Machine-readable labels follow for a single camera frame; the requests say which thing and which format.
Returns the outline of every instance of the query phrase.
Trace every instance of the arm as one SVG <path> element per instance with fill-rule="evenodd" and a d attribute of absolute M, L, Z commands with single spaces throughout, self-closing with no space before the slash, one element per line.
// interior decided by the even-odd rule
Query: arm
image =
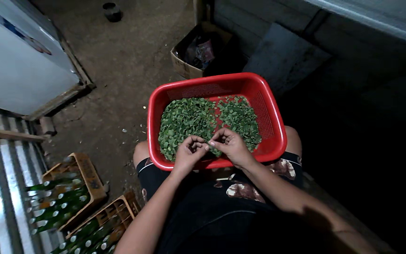
<path fill-rule="evenodd" d="M 212 137 L 209 144 L 225 153 L 235 167 L 241 169 L 280 210 L 302 216 L 306 215 L 306 210 L 313 210 L 325 217 L 330 222 L 331 231 L 336 237 L 354 251 L 375 253 L 369 243 L 328 206 L 257 162 L 239 134 L 224 128 Z"/>
<path fill-rule="evenodd" d="M 204 139 L 189 136 L 176 153 L 175 166 L 121 237 L 115 254 L 153 253 L 170 205 L 181 181 L 209 150 Z"/>

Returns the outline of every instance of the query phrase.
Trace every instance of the red plastic basket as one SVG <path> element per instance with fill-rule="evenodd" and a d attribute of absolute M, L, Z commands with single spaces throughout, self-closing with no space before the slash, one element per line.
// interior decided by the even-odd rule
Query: red plastic basket
<path fill-rule="evenodd" d="M 189 79 L 156 88 L 150 96 L 148 106 L 148 147 L 152 162 L 160 169 L 171 171 L 174 163 L 160 151 L 157 140 L 161 127 L 161 116 L 173 100 L 203 97 L 218 101 L 218 96 L 243 95 L 258 116 L 259 134 L 262 141 L 253 156 L 259 162 L 278 159 L 286 149 L 286 134 L 277 103 L 267 82 L 254 73 L 243 72 Z M 219 158 L 202 160 L 196 169 L 230 167 L 233 164 L 222 155 Z"/>

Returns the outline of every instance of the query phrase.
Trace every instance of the knee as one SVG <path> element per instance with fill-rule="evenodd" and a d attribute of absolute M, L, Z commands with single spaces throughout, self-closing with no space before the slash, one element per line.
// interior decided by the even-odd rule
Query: knee
<path fill-rule="evenodd" d="M 146 140 L 138 142 L 134 149 L 134 153 L 143 153 L 145 151 L 148 152 L 148 142 Z"/>
<path fill-rule="evenodd" d="M 294 153 L 298 156 L 302 156 L 302 142 L 300 141 L 300 136 L 297 131 L 290 127 L 285 126 L 287 146 L 286 152 Z"/>
<path fill-rule="evenodd" d="M 133 163 L 134 166 L 137 167 L 137 165 L 144 159 L 147 159 L 150 157 L 150 153 L 148 151 L 148 142 L 147 141 L 142 141 L 139 142 L 136 147 L 134 148 L 134 154 L 133 154 Z"/>
<path fill-rule="evenodd" d="M 294 129 L 294 128 L 292 128 L 291 126 L 285 126 L 285 130 L 286 130 L 286 136 L 289 138 L 289 137 L 298 137 L 299 136 L 299 134 L 298 134 L 298 132 Z"/>

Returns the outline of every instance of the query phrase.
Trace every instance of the hand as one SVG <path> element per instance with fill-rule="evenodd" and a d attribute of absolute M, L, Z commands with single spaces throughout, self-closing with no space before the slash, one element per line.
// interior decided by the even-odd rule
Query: hand
<path fill-rule="evenodd" d="M 242 137 L 227 128 L 218 130 L 209 141 L 209 144 L 226 154 L 234 167 L 238 169 L 245 170 L 257 163 Z"/>
<path fill-rule="evenodd" d="M 183 179 L 207 152 L 209 146 L 199 136 L 188 136 L 176 151 L 175 166 L 170 175 Z"/>

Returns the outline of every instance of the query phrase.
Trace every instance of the patterned shorts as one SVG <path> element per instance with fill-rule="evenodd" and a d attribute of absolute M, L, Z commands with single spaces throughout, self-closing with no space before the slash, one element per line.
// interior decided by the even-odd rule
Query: patterned shorts
<path fill-rule="evenodd" d="M 273 173 L 279 175 L 296 187 L 302 188 L 303 171 L 302 159 L 300 156 L 285 152 L 279 159 L 263 164 Z M 170 172 L 160 170 L 152 163 L 150 158 L 142 160 L 136 168 L 140 185 L 143 188 L 142 195 L 145 202 L 147 202 L 159 186 L 161 186 L 162 182 L 167 178 Z M 263 202 L 261 194 L 258 193 L 253 183 L 241 170 L 236 169 L 234 174 L 230 176 L 229 181 L 232 182 L 232 185 L 226 190 L 226 194 L 229 197 L 254 199 Z M 198 176 L 198 173 L 191 172 L 183 181 L 182 185 L 184 186 L 183 188 L 191 188 L 201 182 L 202 179 Z M 222 183 L 216 181 L 214 187 L 221 188 Z"/>

